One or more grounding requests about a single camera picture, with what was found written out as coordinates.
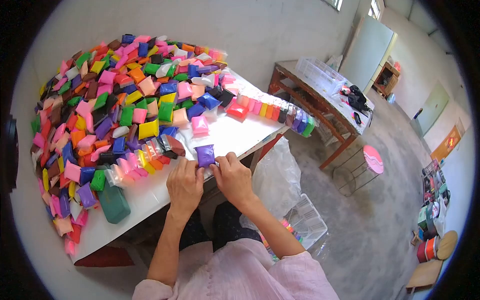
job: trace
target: green box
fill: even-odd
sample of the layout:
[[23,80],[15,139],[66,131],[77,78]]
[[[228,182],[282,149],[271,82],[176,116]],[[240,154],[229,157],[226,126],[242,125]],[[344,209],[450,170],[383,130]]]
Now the green box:
[[420,209],[418,225],[423,229],[427,230],[427,210],[428,206],[424,206]]

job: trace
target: concrete floor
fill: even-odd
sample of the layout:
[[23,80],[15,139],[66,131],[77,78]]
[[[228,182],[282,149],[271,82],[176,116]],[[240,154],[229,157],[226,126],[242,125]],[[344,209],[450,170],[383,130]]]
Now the concrete floor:
[[[373,90],[367,97],[375,104],[371,127],[323,171],[318,166],[338,143],[324,147],[316,132],[310,138],[292,131],[285,136],[302,171],[302,192],[328,226],[309,252],[340,299],[402,299],[403,285],[418,263],[411,231],[417,228],[422,201],[421,169],[431,159],[398,110]],[[384,173],[345,197],[334,185],[333,167],[365,144],[381,155]],[[353,170],[362,160],[355,156],[344,166]],[[363,173],[359,186],[370,178]]]

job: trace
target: person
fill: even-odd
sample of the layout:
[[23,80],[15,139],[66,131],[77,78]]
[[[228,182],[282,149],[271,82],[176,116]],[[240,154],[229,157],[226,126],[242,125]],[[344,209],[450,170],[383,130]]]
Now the person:
[[[200,223],[204,169],[182,158],[167,179],[170,208],[145,280],[134,300],[160,299],[338,299],[320,264],[265,208],[252,191],[252,173],[230,152],[210,165],[228,200],[213,218],[216,238]],[[261,231],[242,228],[245,214]]]

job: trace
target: door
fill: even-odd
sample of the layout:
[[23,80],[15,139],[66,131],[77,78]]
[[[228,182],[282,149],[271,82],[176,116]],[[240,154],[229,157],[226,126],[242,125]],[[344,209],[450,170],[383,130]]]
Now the door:
[[445,91],[443,85],[437,81],[435,86],[433,86],[430,95],[422,106],[423,111],[417,117],[422,137],[432,127],[435,121],[437,121],[449,100],[450,97],[447,91]]
[[340,73],[363,91],[381,63],[393,34],[387,26],[365,16]]

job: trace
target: metal stool frame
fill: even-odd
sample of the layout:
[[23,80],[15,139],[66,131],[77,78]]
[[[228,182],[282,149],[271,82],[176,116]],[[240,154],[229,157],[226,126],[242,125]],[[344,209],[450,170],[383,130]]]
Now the metal stool frame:
[[[351,160],[355,155],[357,155],[357,153],[360,152],[360,150],[363,150],[363,147],[361,147],[357,152],[355,152],[352,156],[350,156],[350,158],[348,158],[346,161],[344,161],[343,164],[341,164],[340,166],[336,166],[335,168],[333,168],[332,178],[334,177],[335,170],[338,169],[339,167],[343,166],[344,164],[346,164],[346,163],[347,163],[349,160]],[[358,168],[360,168],[361,166],[363,166],[364,164],[367,163],[367,161],[365,160],[365,157],[364,157],[363,155],[362,155],[362,157],[363,157],[363,160],[364,160],[364,161],[363,161],[358,167],[356,167],[353,171],[350,171],[349,169],[345,168],[346,170],[348,170],[348,171],[350,172],[350,174],[352,174],[352,176],[353,176],[353,172],[355,172]],[[376,173],[376,175],[375,175],[372,179],[370,179],[369,181],[367,181],[367,182],[364,183],[363,185],[357,187],[357,180],[356,180],[356,179],[357,179],[358,177],[360,177],[361,174],[365,173],[366,170],[369,170],[368,166],[365,168],[365,170],[364,170],[362,173],[360,173],[360,174],[357,175],[357,176],[353,176],[353,179],[350,179],[350,180],[347,181],[344,185],[342,185],[341,187],[339,187],[339,188],[338,188],[338,191],[339,191],[340,193],[342,193],[340,190],[341,190],[344,186],[346,186],[347,184],[349,184],[351,181],[354,180],[354,182],[355,182],[355,189],[353,190],[353,192],[352,192],[350,195],[346,195],[346,194],[343,194],[343,193],[342,193],[342,195],[344,195],[344,196],[346,196],[346,197],[350,197],[350,196],[353,195],[353,193],[355,193],[358,189],[361,189],[361,188],[364,187],[366,184],[368,184],[370,181],[372,181],[372,180],[374,180],[375,178],[377,178],[378,175],[380,175],[380,173]]]

